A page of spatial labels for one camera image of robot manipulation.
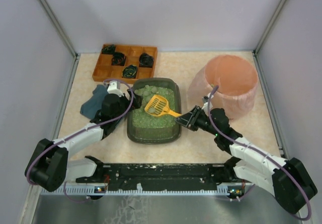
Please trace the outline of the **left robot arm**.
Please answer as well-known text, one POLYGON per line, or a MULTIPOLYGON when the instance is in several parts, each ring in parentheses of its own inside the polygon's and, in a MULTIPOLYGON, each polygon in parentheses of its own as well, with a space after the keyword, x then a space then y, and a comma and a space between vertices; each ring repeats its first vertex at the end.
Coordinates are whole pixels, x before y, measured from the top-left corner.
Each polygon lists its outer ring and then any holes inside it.
POLYGON ((85 157, 71 161, 70 158, 105 139, 129 112, 141 107, 142 97, 132 89, 128 93, 126 97, 121 90, 108 90, 85 127, 61 139, 40 140, 25 170, 27 181, 52 192, 70 180, 100 177, 103 163, 98 159, 85 157))

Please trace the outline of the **dark grey litter box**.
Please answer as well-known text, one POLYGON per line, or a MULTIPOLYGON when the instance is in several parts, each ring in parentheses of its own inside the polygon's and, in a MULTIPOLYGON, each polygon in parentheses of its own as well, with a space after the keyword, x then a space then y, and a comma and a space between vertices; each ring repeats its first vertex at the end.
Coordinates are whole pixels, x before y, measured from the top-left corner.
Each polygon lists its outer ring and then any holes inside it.
MULTIPOLYGON (((175 112, 181 112, 181 96, 178 85, 168 78, 146 78, 138 80, 133 89, 143 88, 145 85, 168 88, 174 91, 175 95, 175 112)), ((177 140, 181 136, 181 127, 175 123, 173 127, 168 128, 138 128, 133 126, 133 111, 128 114, 127 118, 127 135, 128 138, 136 143, 143 144, 161 144, 177 140)))

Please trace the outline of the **yellow litter scoop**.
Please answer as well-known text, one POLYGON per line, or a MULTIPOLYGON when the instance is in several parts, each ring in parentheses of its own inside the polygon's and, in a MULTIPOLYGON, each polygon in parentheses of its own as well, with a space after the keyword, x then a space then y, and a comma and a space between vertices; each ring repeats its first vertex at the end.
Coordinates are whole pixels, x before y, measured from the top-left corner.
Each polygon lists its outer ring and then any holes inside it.
POLYGON ((145 112, 153 117, 161 117, 163 115, 171 115, 173 117, 181 116, 170 109, 169 102, 166 98, 160 95, 154 95, 144 108, 145 112))

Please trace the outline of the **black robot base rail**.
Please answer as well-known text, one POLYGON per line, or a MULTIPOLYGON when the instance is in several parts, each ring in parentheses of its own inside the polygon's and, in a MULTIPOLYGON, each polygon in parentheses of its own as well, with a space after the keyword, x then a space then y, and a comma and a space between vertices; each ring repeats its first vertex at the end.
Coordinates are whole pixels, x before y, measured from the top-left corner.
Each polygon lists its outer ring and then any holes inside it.
POLYGON ((240 183, 225 164, 101 164, 91 177, 77 183, 108 184, 109 191, 199 191, 216 190, 222 183, 240 183))

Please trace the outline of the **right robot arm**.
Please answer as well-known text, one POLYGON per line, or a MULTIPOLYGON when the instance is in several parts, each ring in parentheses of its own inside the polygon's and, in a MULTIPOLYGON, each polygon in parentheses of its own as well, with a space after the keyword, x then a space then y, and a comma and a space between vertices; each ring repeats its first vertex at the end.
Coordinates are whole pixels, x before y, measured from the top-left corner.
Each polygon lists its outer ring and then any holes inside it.
POLYGON ((231 155, 227 161, 234 176, 269 192, 290 214, 296 214, 317 194, 317 188, 304 164, 297 158, 287 160, 271 155, 235 131, 222 108, 207 116, 200 107, 175 119, 191 131, 202 129, 215 136, 215 143, 231 155))

